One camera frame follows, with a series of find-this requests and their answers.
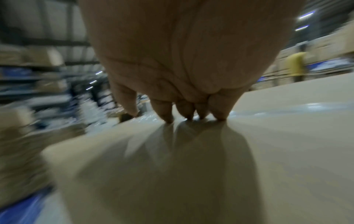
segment blue package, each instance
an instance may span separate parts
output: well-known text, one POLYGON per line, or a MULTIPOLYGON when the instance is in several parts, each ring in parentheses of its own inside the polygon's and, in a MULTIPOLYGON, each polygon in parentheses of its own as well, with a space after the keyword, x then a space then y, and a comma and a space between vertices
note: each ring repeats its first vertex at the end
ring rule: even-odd
POLYGON ((28 68, 0 67, 3 77, 30 77, 32 70, 28 68))
POLYGON ((34 224, 43 206, 44 192, 37 193, 4 210, 0 210, 1 224, 34 224))

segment skin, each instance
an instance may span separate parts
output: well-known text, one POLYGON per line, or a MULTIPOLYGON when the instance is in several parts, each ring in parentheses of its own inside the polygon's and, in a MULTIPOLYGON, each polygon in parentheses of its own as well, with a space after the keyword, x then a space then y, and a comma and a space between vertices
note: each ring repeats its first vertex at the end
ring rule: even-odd
POLYGON ((173 122, 225 120, 289 39, 305 0, 79 0, 115 99, 136 116, 137 92, 173 122))

